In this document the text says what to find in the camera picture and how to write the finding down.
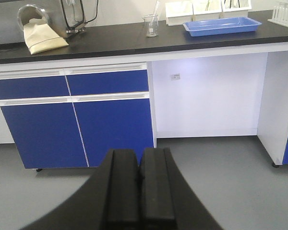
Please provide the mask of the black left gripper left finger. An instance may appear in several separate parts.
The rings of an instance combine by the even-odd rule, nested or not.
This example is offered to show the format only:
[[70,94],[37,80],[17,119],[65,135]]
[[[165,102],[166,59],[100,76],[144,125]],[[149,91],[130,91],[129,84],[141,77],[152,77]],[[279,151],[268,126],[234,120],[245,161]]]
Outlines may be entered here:
[[138,165],[131,149],[110,150],[93,175],[26,230],[139,229]]

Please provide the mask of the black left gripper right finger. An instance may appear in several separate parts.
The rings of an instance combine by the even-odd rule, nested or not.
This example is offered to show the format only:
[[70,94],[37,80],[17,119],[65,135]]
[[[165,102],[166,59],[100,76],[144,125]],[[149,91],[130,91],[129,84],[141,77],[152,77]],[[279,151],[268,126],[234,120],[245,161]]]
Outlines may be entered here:
[[190,188],[168,148],[145,149],[140,165],[144,230],[220,230]]

